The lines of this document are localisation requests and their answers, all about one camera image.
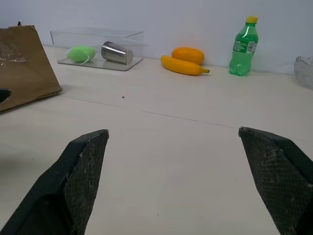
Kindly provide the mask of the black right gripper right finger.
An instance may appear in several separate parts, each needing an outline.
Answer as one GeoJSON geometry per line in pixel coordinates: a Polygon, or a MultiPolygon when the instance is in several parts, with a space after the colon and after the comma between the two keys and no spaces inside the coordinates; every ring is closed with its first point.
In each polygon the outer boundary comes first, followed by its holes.
{"type": "Polygon", "coordinates": [[[253,180],[282,235],[313,233],[313,162],[291,140],[240,127],[253,180]]]}

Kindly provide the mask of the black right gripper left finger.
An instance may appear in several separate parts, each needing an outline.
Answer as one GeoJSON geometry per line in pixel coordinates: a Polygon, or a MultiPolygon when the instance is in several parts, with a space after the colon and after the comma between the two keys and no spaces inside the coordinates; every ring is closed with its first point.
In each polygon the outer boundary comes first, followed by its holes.
{"type": "Polygon", "coordinates": [[[106,129],[72,140],[35,182],[2,235],[83,235],[97,196],[106,129]]]}

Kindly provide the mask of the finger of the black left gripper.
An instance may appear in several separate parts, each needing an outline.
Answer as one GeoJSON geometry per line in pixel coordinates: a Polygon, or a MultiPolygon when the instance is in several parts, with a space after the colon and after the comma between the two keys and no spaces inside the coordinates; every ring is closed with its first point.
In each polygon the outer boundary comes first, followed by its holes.
{"type": "Polygon", "coordinates": [[[0,89],[0,103],[4,102],[10,95],[10,89],[0,89]]]}

